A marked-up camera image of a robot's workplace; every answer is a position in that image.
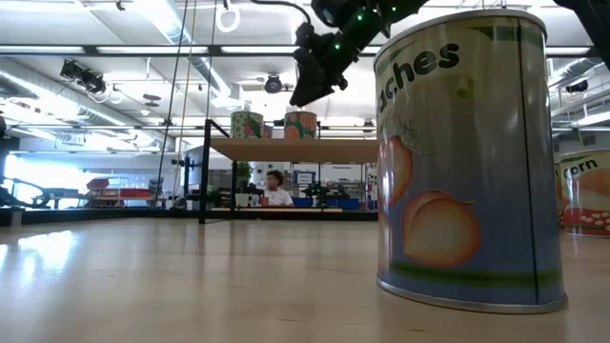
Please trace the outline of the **person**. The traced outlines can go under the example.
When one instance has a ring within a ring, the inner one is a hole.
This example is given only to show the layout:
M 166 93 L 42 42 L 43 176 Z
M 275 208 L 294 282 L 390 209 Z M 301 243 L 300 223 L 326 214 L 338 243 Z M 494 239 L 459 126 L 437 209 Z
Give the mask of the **person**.
M 284 178 L 280 171 L 272 170 L 266 173 L 266 188 L 264 196 L 272 207 L 292 207 L 292 197 L 283 189 Z

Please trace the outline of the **thin wooden board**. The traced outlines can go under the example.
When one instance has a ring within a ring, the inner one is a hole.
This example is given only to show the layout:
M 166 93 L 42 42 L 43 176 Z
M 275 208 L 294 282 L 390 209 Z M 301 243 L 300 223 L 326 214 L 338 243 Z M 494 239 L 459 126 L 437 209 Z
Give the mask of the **thin wooden board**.
M 230 208 L 212 208 L 208 212 L 231 212 Z M 335 208 L 298 208 L 298 207 L 255 207 L 255 208 L 236 208 L 234 212 L 327 212 L 342 213 L 344 210 Z

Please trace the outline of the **watermelon picture tin can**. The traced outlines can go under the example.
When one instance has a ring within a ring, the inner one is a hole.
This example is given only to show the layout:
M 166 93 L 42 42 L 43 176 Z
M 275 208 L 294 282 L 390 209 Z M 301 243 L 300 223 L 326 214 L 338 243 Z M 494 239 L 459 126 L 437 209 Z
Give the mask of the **watermelon picture tin can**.
M 231 114 L 231 138 L 262 138 L 263 115 L 252 111 Z

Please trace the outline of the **red tool cart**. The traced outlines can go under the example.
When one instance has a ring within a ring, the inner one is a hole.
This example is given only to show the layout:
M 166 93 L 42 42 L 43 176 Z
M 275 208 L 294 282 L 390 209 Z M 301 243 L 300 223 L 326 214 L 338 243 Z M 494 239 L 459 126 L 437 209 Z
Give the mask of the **red tool cart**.
M 148 189 L 129 188 L 127 177 L 97 177 L 87 184 L 87 209 L 126 208 L 130 201 L 152 200 Z

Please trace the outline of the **black table border rail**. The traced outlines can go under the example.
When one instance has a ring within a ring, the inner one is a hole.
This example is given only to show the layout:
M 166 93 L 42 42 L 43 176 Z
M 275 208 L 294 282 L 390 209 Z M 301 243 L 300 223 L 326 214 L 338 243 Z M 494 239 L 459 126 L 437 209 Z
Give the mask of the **black table border rail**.
M 32 210 L 0 209 L 0 227 L 127 218 L 199 219 L 197 211 L 146 209 Z M 377 221 L 376 212 L 204 212 L 212 220 Z

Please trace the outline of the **black metal shelf frame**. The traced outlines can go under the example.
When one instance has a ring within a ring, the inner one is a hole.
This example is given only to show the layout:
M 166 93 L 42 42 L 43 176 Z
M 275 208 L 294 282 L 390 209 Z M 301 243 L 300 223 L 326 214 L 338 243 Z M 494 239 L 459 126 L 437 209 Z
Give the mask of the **black metal shelf frame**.
M 223 130 L 217 123 L 212 119 L 207 119 L 204 125 L 204 145 L 202 147 L 202 160 L 201 160 L 201 179 L 200 179 L 200 200 L 199 200 L 199 214 L 200 218 L 198 222 L 203 224 L 206 222 L 204 219 L 204 212 L 206 211 L 207 202 L 207 187 L 209 184 L 209 164 L 210 164 L 210 151 L 214 150 L 211 148 L 212 138 L 231 138 L 230 135 Z M 231 187 L 235 187 L 236 183 L 236 165 L 239 161 L 232 161 L 232 180 Z M 230 207 L 231 211 L 235 209 L 235 192 L 231 192 Z

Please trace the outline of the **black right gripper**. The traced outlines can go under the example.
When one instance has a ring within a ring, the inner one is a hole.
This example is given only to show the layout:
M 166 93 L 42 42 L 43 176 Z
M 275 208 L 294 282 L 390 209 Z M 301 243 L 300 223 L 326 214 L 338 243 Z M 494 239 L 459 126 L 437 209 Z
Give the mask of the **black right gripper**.
M 328 70 L 318 65 L 301 65 L 290 105 L 304 107 L 334 92 L 333 86 L 342 91 L 348 87 L 343 72 L 358 60 L 360 52 L 376 36 L 373 21 L 350 21 L 335 35 L 328 56 Z

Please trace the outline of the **corn tin can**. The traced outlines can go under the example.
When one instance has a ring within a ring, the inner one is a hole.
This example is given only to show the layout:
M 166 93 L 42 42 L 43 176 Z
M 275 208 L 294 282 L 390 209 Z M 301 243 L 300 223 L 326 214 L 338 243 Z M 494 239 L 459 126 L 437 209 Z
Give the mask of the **corn tin can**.
M 559 223 L 566 233 L 610 237 L 610 149 L 559 157 Z

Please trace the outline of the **black stand pole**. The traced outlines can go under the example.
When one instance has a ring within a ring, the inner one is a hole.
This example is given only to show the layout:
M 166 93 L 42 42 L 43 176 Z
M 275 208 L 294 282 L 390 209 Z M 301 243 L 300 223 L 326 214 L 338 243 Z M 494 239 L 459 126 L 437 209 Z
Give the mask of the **black stand pole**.
M 197 211 L 200 200 L 200 180 L 197 178 L 197 169 L 200 164 L 189 155 L 180 159 L 173 159 L 176 166 L 174 176 L 174 189 L 171 200 L 172 208 L 184 211 Z

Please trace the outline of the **black track light cluster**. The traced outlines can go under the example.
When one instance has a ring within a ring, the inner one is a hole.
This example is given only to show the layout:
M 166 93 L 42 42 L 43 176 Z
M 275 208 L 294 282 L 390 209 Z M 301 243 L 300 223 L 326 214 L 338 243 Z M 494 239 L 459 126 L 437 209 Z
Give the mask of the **black track light cluster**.
M 60 75 L 83 87 L 88 93 L 101 94 L 107 88 L 102 74 L 84 68 L 76 61 L 65 60 Z

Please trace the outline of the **blue peaches tin can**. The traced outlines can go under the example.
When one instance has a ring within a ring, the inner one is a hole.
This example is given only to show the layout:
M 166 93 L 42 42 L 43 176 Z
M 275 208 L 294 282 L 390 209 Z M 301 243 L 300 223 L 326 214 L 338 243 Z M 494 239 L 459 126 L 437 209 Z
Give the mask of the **blue peaches tin can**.
M 566 305 L 545 41 L 531 13 L 471 10 L 377 53 L 383 290 L 473 312 Z

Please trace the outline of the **carrot picture tin can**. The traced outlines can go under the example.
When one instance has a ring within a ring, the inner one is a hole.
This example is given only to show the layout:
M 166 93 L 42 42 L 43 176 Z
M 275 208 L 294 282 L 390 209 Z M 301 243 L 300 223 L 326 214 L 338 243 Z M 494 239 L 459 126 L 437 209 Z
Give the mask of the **carrot picture tin can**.
M 284 117 L 284 137 L 286 139 L 315 139 L 317 115 L 309 111 L 291 111 Z

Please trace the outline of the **potted green plant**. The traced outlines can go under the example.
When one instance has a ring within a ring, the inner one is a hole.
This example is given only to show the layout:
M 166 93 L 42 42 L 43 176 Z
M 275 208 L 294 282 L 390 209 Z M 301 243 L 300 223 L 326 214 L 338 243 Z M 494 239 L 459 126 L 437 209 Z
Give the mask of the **potted green plant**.
M 239 161 L 236 165 L 235 205 L 238 208 L 249 206 L 252 170 L 248 162 Z

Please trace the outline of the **grey office chair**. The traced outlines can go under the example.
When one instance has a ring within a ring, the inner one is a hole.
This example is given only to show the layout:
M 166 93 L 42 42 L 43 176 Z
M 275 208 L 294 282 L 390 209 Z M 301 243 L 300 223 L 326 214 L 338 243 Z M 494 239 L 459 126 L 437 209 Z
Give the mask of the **grey office chair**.
M 161 208 L 165 208 L 164 204 L 164 195 L 163 195 L 163 182 L 164 177 L 159 176 L 156 178 L 152 178 L 149 180 L 148 190 L 149 190 L 149 199 L 147 200 L 147 204 L 151 209 L 156 209 L 158 203 L 161 203 Z

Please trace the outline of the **white equipment sign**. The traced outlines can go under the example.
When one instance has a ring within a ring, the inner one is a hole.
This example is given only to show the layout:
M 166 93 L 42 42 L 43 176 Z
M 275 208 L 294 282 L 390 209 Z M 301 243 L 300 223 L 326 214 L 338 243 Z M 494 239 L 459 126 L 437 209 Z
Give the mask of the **white equipment sign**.
M 362 168 L 359 164 L 322 164 L 320 171 L 322 181 L 358 182 L 362 180 Z

